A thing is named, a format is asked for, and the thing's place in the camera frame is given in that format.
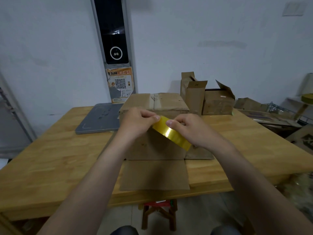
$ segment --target wooden stool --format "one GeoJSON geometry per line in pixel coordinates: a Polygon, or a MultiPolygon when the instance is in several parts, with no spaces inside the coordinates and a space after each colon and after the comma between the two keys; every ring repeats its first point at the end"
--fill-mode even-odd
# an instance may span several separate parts
{"type": "Polygon", "coordinates": [[[143,205],[143,215],[142,215],[142,225],[141,229],[146,230],[148,228],[148,216],[154,211],[160,212],[163,217],[169,219],[170,230],[176,231],[176,214],[177,211],[177,200],[166,200],[162,202],[149,202],[143,205]],[[162,207],[169,207],[168,212],[166,212],[162,207]]]}

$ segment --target fingernail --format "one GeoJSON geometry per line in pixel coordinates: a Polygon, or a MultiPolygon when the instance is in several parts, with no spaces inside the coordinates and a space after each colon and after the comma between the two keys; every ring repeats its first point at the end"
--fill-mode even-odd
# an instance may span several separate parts
{"type": "Polygon", "coordinates": [[[170,127],[172,123],[173,123],[173,120],[168,120],[165,124],[170,127]]]}

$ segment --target hand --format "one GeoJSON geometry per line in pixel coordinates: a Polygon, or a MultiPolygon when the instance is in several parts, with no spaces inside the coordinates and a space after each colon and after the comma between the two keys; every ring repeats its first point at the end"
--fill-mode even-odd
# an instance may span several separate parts
{"type": "Polygon", "coordinates": [[[116,137],[133,142],[159,120],[160,116],[151,111],[138,107],[130,108],[122,120],[116,137]]]}
{"type": "Polygon", "coordinates": [[[203,120],[195,114],[181,114],[174,120],[168,120],[166,125],[178,131],[191,144],[206,148],[212,153],[232,146],[231,142],[203,122],[203,120]]]}

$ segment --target wooden table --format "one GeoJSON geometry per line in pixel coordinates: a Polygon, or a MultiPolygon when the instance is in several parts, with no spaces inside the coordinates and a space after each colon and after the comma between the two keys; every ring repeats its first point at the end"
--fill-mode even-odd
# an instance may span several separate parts
{"type": "MultiPolygon", "coordinates": [[[[76,107],[0,170],[0,223],[52,215],[96,161],[112,133],[76,135],[91,110],[76,107]]],[[[273,184],[290,174],[313,170],[313,156],[234,110],[234,115],[203,116],[273,184]]],[[[217,160],[185,160],[190,190],[119,191],[120,170],[109,206],[230,191],[217,160]]]]}

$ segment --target yellow tape roll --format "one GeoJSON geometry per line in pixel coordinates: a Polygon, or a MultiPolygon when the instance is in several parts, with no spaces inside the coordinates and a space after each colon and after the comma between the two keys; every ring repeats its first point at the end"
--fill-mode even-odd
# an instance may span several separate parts
{"type": "Polygon", "coordinates": [[[163,136],[170,139],[171,141],[173,141],[174,143],[176,143],[178,146],[188,151],[191,146],[190,142],[188,142],[184,137],[182,137],[180,133],[168,127],[165,124],[168,120],[169,120],[168,118],[161,115],[161,119],[159,120],[159,122],[155,123],[152,126],[152,128],[158,131],[163,136]]]}

